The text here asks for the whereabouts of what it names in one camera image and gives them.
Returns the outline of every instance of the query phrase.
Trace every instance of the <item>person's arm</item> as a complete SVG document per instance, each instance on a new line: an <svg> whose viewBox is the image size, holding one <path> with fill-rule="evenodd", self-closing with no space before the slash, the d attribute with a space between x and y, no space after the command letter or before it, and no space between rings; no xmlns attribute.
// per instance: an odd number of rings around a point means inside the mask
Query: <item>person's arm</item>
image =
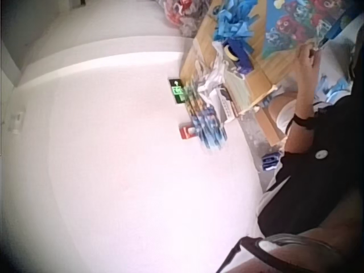
<svg viewBox="0 0 364 273"><path fill-rule="evenodd" d="M314 51L311 44L301 46L295 61L298 84L295 114L301 119L313 117L312 104L319 80L320 63L320 51ZM293 122L284 150L293 154L303 154L311 147L312 141L313 130L307 130Z"/></svg>

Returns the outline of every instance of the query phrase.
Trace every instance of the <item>cartoon poster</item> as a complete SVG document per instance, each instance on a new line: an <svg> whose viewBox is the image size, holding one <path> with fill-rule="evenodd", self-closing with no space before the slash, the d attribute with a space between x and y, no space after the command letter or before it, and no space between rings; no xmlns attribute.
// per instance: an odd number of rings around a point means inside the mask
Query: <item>cartoon poster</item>
<svg viewBox="0 0 364 273"><path fill-rule="evenodd" d="M351 5L351 0L267 0L263 57L320 41Z"/></svg>

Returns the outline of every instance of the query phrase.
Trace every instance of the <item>white button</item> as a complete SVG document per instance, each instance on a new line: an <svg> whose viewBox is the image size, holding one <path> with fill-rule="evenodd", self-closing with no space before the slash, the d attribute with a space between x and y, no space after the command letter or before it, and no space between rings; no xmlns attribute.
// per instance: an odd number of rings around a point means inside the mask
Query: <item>white button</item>
<svg viewBox="0 0 364 273"><path fill-rule="evenodd" d="M317 159L324 159L325 157L327 157L329 154L329 152L327 152L327 150L321 150L321 151L318 151L316 153L316 158Z"/></svg>

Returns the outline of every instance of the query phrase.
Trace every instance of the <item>eyeglasses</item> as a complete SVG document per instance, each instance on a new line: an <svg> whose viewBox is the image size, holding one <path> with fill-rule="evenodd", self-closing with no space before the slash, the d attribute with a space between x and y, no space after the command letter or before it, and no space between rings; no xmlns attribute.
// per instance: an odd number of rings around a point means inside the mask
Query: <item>eyeglasses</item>
<svg viewBox="0 0 364 273"><path fill-rule="evenodd" d="M310 251L312 250L315 251L315 253L318 253L322 262L342 262L342 257L335 249L325 243L307 237L292 234L278 234L265 239L243 237L230 251L221 267L217 270L217 273L221 273L222 270L232 262L236 254L241 251L241 246L263 263L282 273L314 273L312 270L281 260L268 252L272 249L272 246L276 249L287 245L309 247Z"/></svg>

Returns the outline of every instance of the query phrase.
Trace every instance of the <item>pile of blue strips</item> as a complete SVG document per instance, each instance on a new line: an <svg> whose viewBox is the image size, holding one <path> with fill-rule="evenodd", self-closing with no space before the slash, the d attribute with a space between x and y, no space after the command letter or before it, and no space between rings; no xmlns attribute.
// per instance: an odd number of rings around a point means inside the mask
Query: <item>pile of blue strips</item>
<svg viewBox="0 0 364 273"><path fill-rule="evenodd" d="M214 12L217 19L217 26L214 33L214 41L226 42L228 39L239 40L244 49L252 54L252 47L246 42L246 39L254 35L249 30L259 16L249 17L253 7L258 0L225 0L220 9Z"/></svg>

